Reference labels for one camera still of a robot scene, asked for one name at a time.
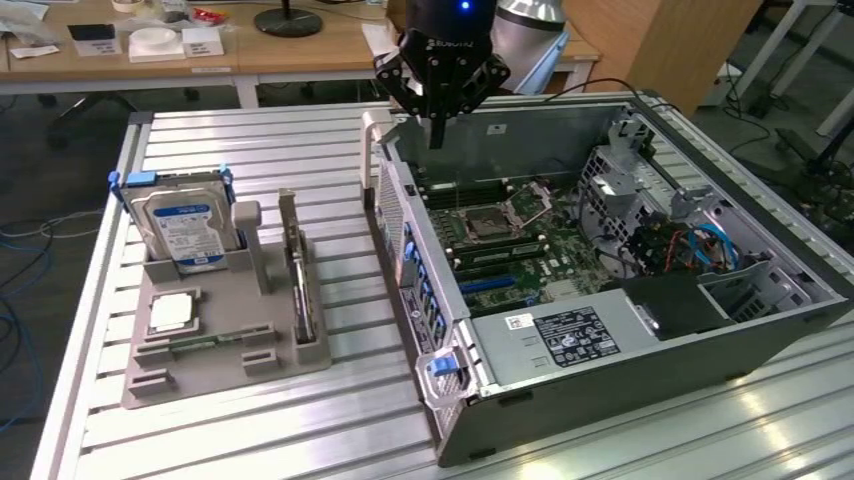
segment blue hard drive label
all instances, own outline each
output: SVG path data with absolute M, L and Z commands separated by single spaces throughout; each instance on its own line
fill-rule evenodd
M 157 208 L 160 237 L 179 265 L 203 267 L 225 255 L 220 231 L 211 227 L 213 212 L 205 204 Z
M 157 208 L 155 210 L 155 217 L 173 217 L 175 215 L 188 215 L 191 213 L 204 213 L 209 211 L 209 205 L 187 205 L 184 207 Z

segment motherboard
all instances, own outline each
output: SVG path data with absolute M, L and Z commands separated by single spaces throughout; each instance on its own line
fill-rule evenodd
M 574 220 L 578 199 L 544 179 L 454 184 L 424 195 L 472 318 L 600 291 L 616 273 Z

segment black cable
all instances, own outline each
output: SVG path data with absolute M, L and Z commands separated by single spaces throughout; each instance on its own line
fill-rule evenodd
M 739 122 L 744 122 L 750 125 L 752 125 L 754 127 L 759 128 L 762 130 L 762 135 L 751 138 L 748 140 L 744 140 L 742 143 L 739 143 L 738 145 L 735 145 L 734 147 L 731 147 L 727 150 L 727 153 L 732 156 L 735 156 L 735 151 L 739 150 L 740 148 L 746 147 L 747 145 L 750 145 L 751 143 L 756 143 L 756 142 L 762 142 L 763 140 L 767 140 L 768 138 L 771 138 L 771 130 L 768 130 L 764 125 L 754 122 L 752 120 L 748 120 L 743 117 L 744 115 L 744 111 L 742 109 L 742 99 L 738 96 L 738 90 L 735 88 L 735 82 L 732 81 L 732 72 L 730 71 L 730 61 L 727 59 L 726 62 L 726 76 L 727 76 L 727 81 L 730 83 L 730 91 L 726 94 L 726 103 L 727 106 L 723 107 L 722 111 L 726 114 L 727 117 L 738 120 Z
M 630 91 L 631 94 L 635 96 L 635 98 L 638 99 L 638 101 L 640 103 L 646 103 L 643 102 L 643 99 L 640 98 L 640 94 L 638 93 L 638 90 L 635 90 L 635 87 L 632 87 L 624 80 L 620 80 L 619 78 L 598 78 L 595 80 L 588 80 L 583 83 L 579 83 L 578 85 L 567 88 L 566 90 L 563 90 L 562 92 L 555 93 L 551 97 L 548 97 L 546 100 L 543 100 L 543 102 L 550 102 L 552 101 L 555 98 L 558 98 L 560 95 L 570 93 L 572 90 L 578 90 L 579 88 L 586 87 L 587 85 L 592 85 L 595 83 L 602 83 L 602 82 L 614 82 L 614 83 L 619 83 L 623 87 L 626 87 Z
M 3 303 L 3 306 L 8 310 L 9 316 L 12 318 L 17 318 L 17 316 L 15 315 L 15 309 L 12 308 L 12 305 L 9 304 L 8 300 L 0 297 L 0 303 Z M 15 329 L 15 347 L 12 347 L 12 354 L 3 361 L 3 364 L 0 364 L 0 375 L 3 375 L 3 372 L 5 372 L 12 366 L 12 363 L 15 363 L 15 359 L 17 358 L 17 354 L 21 350 L 21 336 L 23 336 L 21 327 L 20 325 L 13 323 L 11 324 L 11 327 Z
M 48 234 L 48 239 L 44 242 L 44 246 L 41 247 L 41 253 L 39 253 L 39 255 L 36 255 L 33 257 L 33 259 L 29 261 L 29 263 L 27 265 L 24 265 L 24 267 L 12 274 L 12 276 L 9 276 L 9 278 L 7 278 L 3 283 L 0 283 L 0 290 L 9 284 L 12 283 L 17 277 L 20 277 L 24 272 L 27 272 L 27 270 L 29 270 L 32 268 L 32 266 L 39 262 L 39 260 L 41 260 L 41 258 L 47 255 L 48 250 L 51 249 L 51 245 L 53 244 L 53 227 L 51 226 L 49 222 L 45 222 L 44 220 L 19 220 L 16 222 L 9 222 L 4 225 L 0 225 L 0 231 L 7 231 L 7 229 L 15 225 L 20 225 L 20 224 L 29 224 L 29 223 L 36 223 L 39 226 L 45 225 L 47 226 L 47 234 Z

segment white box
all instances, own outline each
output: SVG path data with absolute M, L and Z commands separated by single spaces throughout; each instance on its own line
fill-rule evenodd
M 177 41 L 175 45 L 157 50 L 148 50 L 145 47 L 133 44 L 133 42 L 131 42 L 131 47 L 128 48 L 131 63 L 164 62 L 167 60 L 184 60 L 185 58 L 184 49 Z
M 225 53 L 216 28 L 185 28 L 181 30 L 181 45 L 188 57 L 209 57 Z
M 723 103 L 723 99 L 726 95 L 730 93 L 732 85 L 738 83 L 738 79 L 742 78 L 742 71 L 738 67 L 734 67 L 728 63 L 724 63 L 718 70 L 718 77 L 715 78 L 715 83 L 708 90 L 708 94 L 706 94 L 706 98 L 700 102 L 700 107 L 716 107 Z

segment aluminum workbench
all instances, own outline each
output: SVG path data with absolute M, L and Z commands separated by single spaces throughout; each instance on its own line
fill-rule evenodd
M 172 403 L 119 407 L 144 246 L 113 198 L 32 478 L 810 478 L 854 475 L 854 322 L 804 338 L 726 385 L 452 469 L 435 465 L 426 416 L 359 202 L 360 114 L 385 104 L 156 114 L 128 127 L 119 171 L 227 163 L 240 200 L 281 233 L 276 190 L 297 191 L 315 241 L 333 366 Z M 674 112 L 674 127 L 762 204 L 772 195 Z M 703 182 L 658 145 L 680 182 Z M 792 210 L 772 213 L 820 237 Z M 822 252 L 848 279 L 851 259 Z

